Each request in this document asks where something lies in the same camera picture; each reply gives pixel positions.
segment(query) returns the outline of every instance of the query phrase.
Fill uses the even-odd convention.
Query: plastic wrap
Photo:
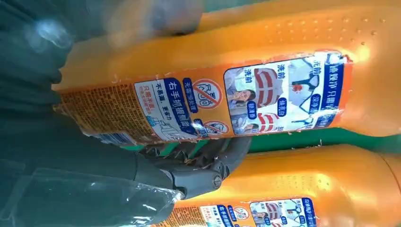
[[[0,226],[146,226],[170,214],[181,192],[126,179],[29,168],[0,160]]]

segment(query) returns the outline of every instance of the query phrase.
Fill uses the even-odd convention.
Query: green surface
[[[263,0],[205,0],[205,11],[210,12],[261,1]],[[376,152],[401,153],[401,135],[369,137],[338,128],[255,136],[250,153],[335,144],[351,144]],[[175,146],[176,143],[170,145],[166,153]]]

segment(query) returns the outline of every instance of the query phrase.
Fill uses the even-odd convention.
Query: blue label panel
[[[164,79],[164,83],[168,101],[170,102],[174,117],[181,131],[191,135],[197,135],[195,128],[192,126],[192,121],[184,101],[181,83],[175,78]]]
[[[194,119],[193,123],[195,125],[194,128],[198,131],[199,135],[202,136],[203,138],[208,138],[208,131],[206,130],[206,128],[203,126],[203,122],[201,119]]]
[[[309,198],[303,198],[302,204],[305,210],[305,219],[306,219],[305,222],[307,223],[308,227],[316,227],[316,217],[314,213],[312,200]]]
[[[311,97],[311,104],[309,107],[309,114],[315,114],[319,111],[320,107],[320,100],[322,99],[322,96],[320,94],[314,94]]]
[[[287,218],[286,218],[286,217],[284,217],[284,216],[281,216],[281,222],[283,223],[283,225],[286,225],[286,224],[288,224],[288,222],[287,222]]]
[[[338,56],[339,62],[331,62],[331,56]],[[324,66],[324,88],[320,111],[332,110],[318,118],[314,128],[326,128],[333,122],[340,103],[342,82],[344,79],[344,59],[338,53],[328,54]]]
[[[265,217],[264,218],[264,223],[266,223],[266,225],[271,225],[271,222],[270,222],[270,218],[268,218],[268,217]]]
[[[246,108],[248,110],[248,118],[251,120],[256,119],[256,103],[254,101],[249,101],[246,104]]]
[[[277,101],[277,115],[279,117],[284,117],[287,115],[287,99],[286,98],[279,98]]]
[[[300,216],[299,216],[299,222],[300,222],[301,224],[305,224],[305,223],[306,223],[305,216],[300,215]]]
[[[228,212],[230,213],[231,220],[237,221],[237,218],[235,217],[234,209],[232,206],[228,206]]]
[[[221,220],[224,223],[224,226],[233,227],[233,223],[230,220],[230,215],[229,212],[227,211],[227,208],[223,205],[217,205],[217,210],[220,214]]]
[[[185,96],[187,97],[189,110],[191,113],[198,112],[198,105],[196,104],[195,95],[193,93],[192,81],[190,78],[183,79]]]

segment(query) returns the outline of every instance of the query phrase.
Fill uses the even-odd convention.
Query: plastic bottle
[[[324,127],[398,134],[400,7],[269,1],[204,14],[190,35],[82,42],[54,86],[58,110],[120,144]]]
[[[250,154],[219,190],[178,202],[158,226],[395,227],[400,168],[400,155],[350,145]]]

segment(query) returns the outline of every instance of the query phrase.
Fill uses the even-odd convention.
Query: transparent plastic film
[[[146,226],[166,219],[181,192],[126,179],[37,169],[0,161],[0,223],[20,226]]]
[[[197,0],[87,0],[83,17],[72,17],[83,35],[78,41],[94,38],[94,45],[115,51],[160,36],[182,35],[196,30],[203,7]],[[76,3],[67,3],[71,16]]]

